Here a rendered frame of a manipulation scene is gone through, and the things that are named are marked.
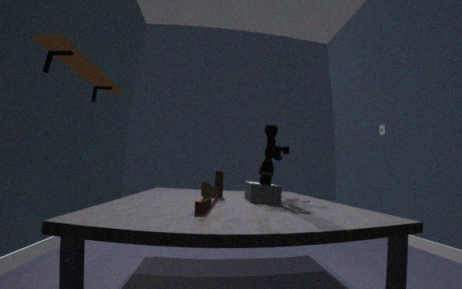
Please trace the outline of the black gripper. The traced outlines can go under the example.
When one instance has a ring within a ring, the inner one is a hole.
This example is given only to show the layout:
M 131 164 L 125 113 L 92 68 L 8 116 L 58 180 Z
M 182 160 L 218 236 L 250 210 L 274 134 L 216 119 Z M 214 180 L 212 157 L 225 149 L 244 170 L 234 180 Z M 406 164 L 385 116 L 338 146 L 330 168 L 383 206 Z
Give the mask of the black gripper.
M 276 146 L 275 145 L 275 148 L 276 148 L 276 155 L 278 153 L 280 153 L 281 151 L 283 151 L 284 154 L 290 154 L 290 147 L 289 146 L 284 146 L 283 148 L 282 147 L 279 147 L 279 146 Z

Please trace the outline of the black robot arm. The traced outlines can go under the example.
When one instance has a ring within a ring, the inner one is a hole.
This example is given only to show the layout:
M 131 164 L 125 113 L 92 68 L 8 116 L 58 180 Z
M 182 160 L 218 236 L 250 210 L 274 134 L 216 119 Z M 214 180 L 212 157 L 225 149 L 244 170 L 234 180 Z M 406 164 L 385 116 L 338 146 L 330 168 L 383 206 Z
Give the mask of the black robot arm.
M 276 125 L 268 124 L 265 127 L 265 133 L 268 137 L 268 140 L 267 140 L 267 147 L 265 149 L 265 160 L 262 163 L 262 166 L 260 168 L 260 173 L 259 173 L 261 175 L 260 183 L 263 185 L 271 185 L 271 176 L 273 176 L 273 173 L 274 173 L 272 158 L 274 158 L 274 160 L 276 161 L 282 160 L 282 157 L 280 156 L 281 153 L 278 153 L 277 155 L 275 154 L 276 148 L 275 148 L 274 137 L 276 136 L 277 132 L 278 132 L 278 127 L 276 127 Z M 268 173 L 272 175 L 262 174 L 262 173 Z

